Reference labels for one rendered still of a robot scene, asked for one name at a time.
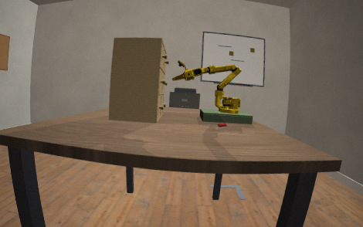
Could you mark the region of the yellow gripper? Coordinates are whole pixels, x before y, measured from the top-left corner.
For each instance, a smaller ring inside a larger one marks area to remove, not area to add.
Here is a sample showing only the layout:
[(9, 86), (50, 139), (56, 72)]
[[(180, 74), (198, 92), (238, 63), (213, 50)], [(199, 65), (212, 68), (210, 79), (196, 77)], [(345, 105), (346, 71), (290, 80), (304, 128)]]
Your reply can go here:
[[(183, 64), (180, 60), (178, 61), (178, 63), (179, 63), (179, 66), (185, 66), (185, 64)], [(185, 80), (191, 80), (191, 79), (193, 80), (194, 77), (192, 77), (192, 74), (193, 74), (193, 72), (192, 72), (191, 69), (186, 69), (185, 68), (185, 71), (183, 72), (183, 74), (181, 74), (179, 76), (176, 76), (176, 77), (174, 77), (172, 79), (173, 80), (178, 80), (178, 79), (182, 80), (182, 78), (187, 78)], [(194, 76), (194, 74), (193, 74), (193, 76)]]

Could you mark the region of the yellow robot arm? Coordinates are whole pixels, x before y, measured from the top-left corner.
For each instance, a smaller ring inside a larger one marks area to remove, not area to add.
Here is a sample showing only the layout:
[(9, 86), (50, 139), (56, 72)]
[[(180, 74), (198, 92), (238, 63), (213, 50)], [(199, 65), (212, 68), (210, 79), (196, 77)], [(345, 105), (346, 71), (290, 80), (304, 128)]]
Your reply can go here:
[[(228, 113), (228, 114), (238, 114), (239, 110), (238, 110), (238, 105), (239, 105), (239, 98), (231, 98), (229, 97), (224, 97), (224, 90), (223, 88), (230, 83), (240, 72), (240, 68), (236, 68), (235, 65), (228, 65), (228, 66), (209, 66), (209, 67), (205, 67), (205, 68), (198, 68), (198, 69), (193, 69), (192, 72), (194, 74), (194, 76), (199, 76), (202, 75), (204, 73), (209, 73), (209, 74), (213, 74), (213, 73), (220, 73), (220, 72), (226, 72), (226, 71), (232, 71), (232, 73), (230, 73), (226, 79), (224, 80), (224, 82), (221, 82), (218, 86), (217, 86), (217, 90), (215, 91), (215, 105), (219, 108), (219, 111), (221, 113)], [(221, 99), (222, 100), (222, 105), (221, 106)], [(229, 107), (229, 110), (220, 110), (221, 108), (223, 109), (228, 109), (227, 107)]]

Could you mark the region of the brown wooden chest of drawers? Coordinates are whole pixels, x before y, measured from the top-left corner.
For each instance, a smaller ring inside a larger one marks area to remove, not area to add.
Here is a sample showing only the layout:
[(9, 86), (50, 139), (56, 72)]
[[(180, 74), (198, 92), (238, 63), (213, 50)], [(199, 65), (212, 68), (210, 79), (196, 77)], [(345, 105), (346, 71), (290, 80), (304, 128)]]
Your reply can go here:
[[(162, 38), (114, 38), (109, 120), (157, 123)], [(163, 43), (165, 48), (165, 45)]]

